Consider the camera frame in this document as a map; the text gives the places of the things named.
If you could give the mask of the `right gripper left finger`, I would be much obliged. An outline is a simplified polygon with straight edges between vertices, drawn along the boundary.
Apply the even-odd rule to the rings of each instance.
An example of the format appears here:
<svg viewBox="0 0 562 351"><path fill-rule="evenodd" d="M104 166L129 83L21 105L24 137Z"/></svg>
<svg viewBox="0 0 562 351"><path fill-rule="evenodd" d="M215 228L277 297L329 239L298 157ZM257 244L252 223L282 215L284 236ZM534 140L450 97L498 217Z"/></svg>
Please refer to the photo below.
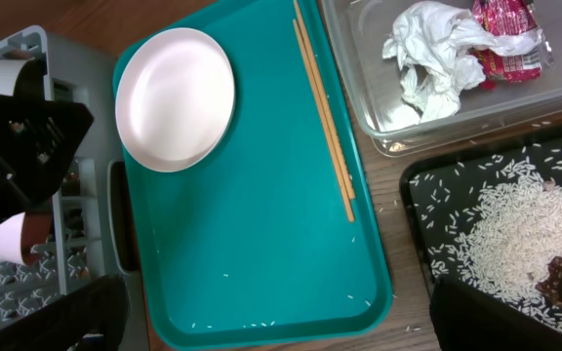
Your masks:
<svg viewBox="0 0 562 351"><path fill-rule="evenodd" d="M0 95L0 223L60 189L93 123L82 103Z"/></svg>

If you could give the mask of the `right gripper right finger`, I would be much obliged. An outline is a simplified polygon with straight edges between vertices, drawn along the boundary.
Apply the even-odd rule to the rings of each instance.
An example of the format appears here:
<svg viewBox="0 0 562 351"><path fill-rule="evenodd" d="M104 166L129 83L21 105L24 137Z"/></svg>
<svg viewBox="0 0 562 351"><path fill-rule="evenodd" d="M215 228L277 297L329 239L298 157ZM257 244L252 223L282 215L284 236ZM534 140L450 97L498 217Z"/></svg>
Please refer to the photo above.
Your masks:
<svg viewBox="0 0 562 351"><path fill-rule="evenodd" d="M436 280L429 315L443 351L562 351L562 333L449 277Z"/></svg>

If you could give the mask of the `pink bowl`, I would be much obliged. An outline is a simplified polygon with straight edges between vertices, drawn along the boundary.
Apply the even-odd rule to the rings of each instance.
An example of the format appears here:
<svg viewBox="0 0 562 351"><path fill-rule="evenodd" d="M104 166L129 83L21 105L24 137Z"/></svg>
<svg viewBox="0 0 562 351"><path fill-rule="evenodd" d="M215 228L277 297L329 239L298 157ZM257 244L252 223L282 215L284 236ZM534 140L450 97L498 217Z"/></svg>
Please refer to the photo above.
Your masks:
<svg viewBox="0 0 562 351"><path fill-rule="evenodd" d="M53 224L46 213L16 214L0 224L0 260L31 265L39 257L32 247L43 244Z"/></svg>

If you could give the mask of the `large white plate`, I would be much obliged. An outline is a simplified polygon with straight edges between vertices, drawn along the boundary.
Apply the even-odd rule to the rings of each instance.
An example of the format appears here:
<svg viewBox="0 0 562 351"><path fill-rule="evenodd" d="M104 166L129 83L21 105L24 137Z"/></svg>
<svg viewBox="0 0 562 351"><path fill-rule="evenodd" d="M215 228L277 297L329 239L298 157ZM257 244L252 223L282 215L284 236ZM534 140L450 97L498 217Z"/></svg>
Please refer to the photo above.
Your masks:
<svg viewBox="0 0 562 351"><path fill-rule="evenodd" d="M145 168L182 171L220 143L235 101L232 67L220 44L197 29L169 29L126 64L115 97L118 135Z"/></svg>

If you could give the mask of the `wooden chopstick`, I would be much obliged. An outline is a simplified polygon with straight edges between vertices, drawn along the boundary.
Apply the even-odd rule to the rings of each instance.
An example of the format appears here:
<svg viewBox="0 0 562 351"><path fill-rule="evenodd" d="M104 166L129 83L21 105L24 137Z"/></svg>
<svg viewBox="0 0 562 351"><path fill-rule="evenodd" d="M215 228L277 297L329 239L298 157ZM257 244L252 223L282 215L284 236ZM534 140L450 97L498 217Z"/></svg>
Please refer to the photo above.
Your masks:
<svg viewBox="0 0 562 351"><path fill-rule="evenodd" d="M341 194L341 199L342 199L342 204L343 204L343 208L344 208L344 211L345 211L345 215L346 215L346 218L349 222L354 222L355 216L354 216L354 213L353 213L353 209L351 207L351 203L350 203L348 193L346 191L345 182L343 181L343 178L342 178L339 160L338 160L337 154L335 153L335 150L334 150L334 143L333 143L333 140L332 140L330 130L327 126L327 122L325 120L324 109L322 107L322 103L321 103L321 100L320 100L318 88L316 87L315 78L312 74L311 65L310 65L310 62L309 62L308 55L307 55L306 46L305 46L305 44L302 40L301 30L300 30L298 21L296 19L293 19L293 28L294 28L295 35L296 35L296 38L297 38L297 42L298 42L298 45L299 45L299 48L300 48L300 51L301 51L301 58L302 58L302 62L303 62L303 65L304 65L306 76L307 76L307 79L308 79L308 82L309 82L309 86L310 86L310 89L312 91L314 101L316 103L318 116L319 116L319 119L320 119L320 123L321 123L321 126L322 126L324 136L325 136L325 140L326 140L327 148L328 148L328 151L329 151L329 154L330 154L330 158L331 158L331 161L332 161L332 164L333 164L333 169L334 169L334 172L335 172L335 175L336 175L336 180L338 182L338 187L340 189L340 194Z"/></svg>
<svg viewBox="0 0 562 351"><path fill-rule="evenodd" d="M339 160L339 164L340 164L340 168L341 168L341 174L342 174L342 178L343 181L345 182L345 186L346 186L346 191L348 193L349 199L350 200L354 200L355 199L355 192L353 189L353 185L350 179L350 175L347 169L347 165L343 156L343 152L341 149L341 142L337 133L337 129L335 126L335 122L333 120L333 114L332 114L332 110L331 110L331 106L329 103L329 97L326 93L326 90L324 88L324 83L322 80L322 76L320 73L320 69L318 67L317 64L317 60L316 60L316 55L314 53L312 44L311 44L311 40L309 38L309 35L307 33L306 30L306 25L305 25L305 21L301 12L301 7L299 5L299 2L297 0L293 1L294 3L294 8L295 8L295 12L296 12L296 16L297 16L297 21L301 30L301 36L302 36L302 40L306 46L306 50L307 50L307 55L309 58L309 62L311 65L311 70L312 70L312 74L315 78L315 82L316 82L316 87L318 88L319 91L319 95L320 95L320 100L322 103L322 107L324 109L324 114L325 114L325 120L327 122L327 126L330 130L331 136L332 136L332 140L334 143L334 150L335 153L337 154L338 160Z"/></svg>

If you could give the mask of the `white tissue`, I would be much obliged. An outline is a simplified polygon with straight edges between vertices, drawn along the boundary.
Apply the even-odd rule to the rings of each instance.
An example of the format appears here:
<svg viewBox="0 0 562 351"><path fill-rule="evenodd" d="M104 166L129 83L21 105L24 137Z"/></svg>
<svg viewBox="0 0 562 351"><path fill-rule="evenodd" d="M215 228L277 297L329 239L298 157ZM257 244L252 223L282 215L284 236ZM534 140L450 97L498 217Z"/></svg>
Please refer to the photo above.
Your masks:
<svg viewBox="0 0 562 351"><path fill-rule="evenodd" d="M402 100L421 112L402 127L455 115L460 95L486 77L470 50L484 50L496 40L469 9L420 1L399 15L381 56L396 59Z"/></svg>

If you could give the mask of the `grey plastic dish rack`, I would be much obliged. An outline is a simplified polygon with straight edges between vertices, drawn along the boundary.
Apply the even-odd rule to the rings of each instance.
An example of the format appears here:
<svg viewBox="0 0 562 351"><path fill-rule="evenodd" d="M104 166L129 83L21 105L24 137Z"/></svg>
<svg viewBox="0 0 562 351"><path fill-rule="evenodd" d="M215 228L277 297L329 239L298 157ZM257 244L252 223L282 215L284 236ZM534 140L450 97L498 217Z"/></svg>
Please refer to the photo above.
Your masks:
<svg viewBox="0 0 562 351"><path fill-rule="evenodd" d="M0 59L39 60L44 97L87 106L94 124L47 208L53 232L33 247L37 262L0 261L0 328L103 275L119 274L129 296L123 350L149 347L129 191L116 132L112 58L32 25L0 40Z"/></svg>

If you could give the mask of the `teal plastic tray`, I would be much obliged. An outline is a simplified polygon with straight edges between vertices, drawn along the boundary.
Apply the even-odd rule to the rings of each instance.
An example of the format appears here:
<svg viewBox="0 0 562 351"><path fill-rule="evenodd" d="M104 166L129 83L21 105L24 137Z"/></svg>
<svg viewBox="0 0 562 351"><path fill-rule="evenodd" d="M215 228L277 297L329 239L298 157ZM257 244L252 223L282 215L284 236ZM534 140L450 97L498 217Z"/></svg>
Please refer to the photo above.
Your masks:
<svg viewBox="0 0 562 351"><path fill-rule="evenodd" d="M178 349L357 334L392 284L335 61L314 1L298 1L355 192L346 218L293 28L293 1L220 1L181 21L216 39L237 103L197 165L129 182L149 319Z"/></svg>

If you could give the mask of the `red snack wrapper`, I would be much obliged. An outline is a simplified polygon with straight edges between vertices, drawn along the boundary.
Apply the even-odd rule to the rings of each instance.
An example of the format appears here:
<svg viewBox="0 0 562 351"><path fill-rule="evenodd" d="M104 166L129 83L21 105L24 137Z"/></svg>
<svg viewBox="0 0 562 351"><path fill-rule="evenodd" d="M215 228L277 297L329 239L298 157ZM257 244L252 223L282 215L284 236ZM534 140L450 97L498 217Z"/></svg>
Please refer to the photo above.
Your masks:
<svg viewBox="0 0 562 351"><path fill-rule="evenodd" d="M495 44L471 49L486 77L480 87L493 90L499 81L523 83L540 78L554 60L533 0L475 0L471 9Z"/></svg>

